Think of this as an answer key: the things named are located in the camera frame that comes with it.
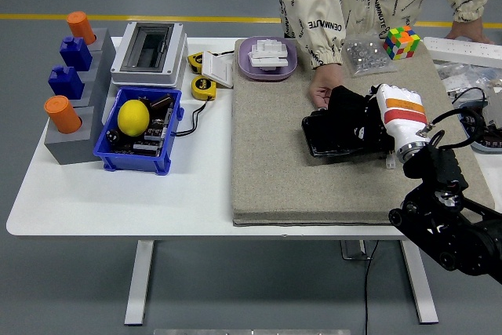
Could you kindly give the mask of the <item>person's right hand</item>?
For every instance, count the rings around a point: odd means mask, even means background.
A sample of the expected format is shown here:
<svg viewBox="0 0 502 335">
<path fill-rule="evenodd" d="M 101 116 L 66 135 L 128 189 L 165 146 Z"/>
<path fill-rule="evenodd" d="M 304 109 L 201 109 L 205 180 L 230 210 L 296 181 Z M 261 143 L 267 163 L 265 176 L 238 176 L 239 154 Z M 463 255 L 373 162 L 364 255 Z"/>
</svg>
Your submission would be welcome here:
<svg viewBox="0 0 502 335">
<path fill-rule="evenodd" d="M 309 97 L 316 108 L 328 107 L 332 91 L 344 84 L 341 64 L 326 64 L 315 69 L 309 85 Z"/>
</svg>

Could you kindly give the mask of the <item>person's left hand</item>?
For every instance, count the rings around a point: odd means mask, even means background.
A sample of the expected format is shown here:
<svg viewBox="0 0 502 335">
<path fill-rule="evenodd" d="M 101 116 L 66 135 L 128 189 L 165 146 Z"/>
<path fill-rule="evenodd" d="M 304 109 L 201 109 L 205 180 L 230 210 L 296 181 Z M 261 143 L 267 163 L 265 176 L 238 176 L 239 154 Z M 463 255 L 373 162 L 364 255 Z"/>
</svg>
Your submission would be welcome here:
<svg viewBox="0 0 502 335">
<path fill-rule="evenodd" d="M 490 40 L 484 33 L 482 18 L 469 22 L 453 21 L 447 39 L 467 38 L 472 42 L 494 45 L 495 42 Z"/>
</svg>

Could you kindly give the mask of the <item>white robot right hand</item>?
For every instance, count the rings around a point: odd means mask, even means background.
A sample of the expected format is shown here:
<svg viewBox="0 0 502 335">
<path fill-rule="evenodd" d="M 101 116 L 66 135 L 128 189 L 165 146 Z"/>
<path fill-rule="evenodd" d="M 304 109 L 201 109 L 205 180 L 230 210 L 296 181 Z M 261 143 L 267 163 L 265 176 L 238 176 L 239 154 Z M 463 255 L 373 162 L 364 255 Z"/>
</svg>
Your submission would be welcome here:
<svg viewBox="0 0 502 335">
<path fill-rule="evenodd" d="M 362 123 L 354 131 L 369 146 L 393 151 L 402 163 L 430 142 L 419 93 L 382 83 L 366 96 Z"/>
</svg>

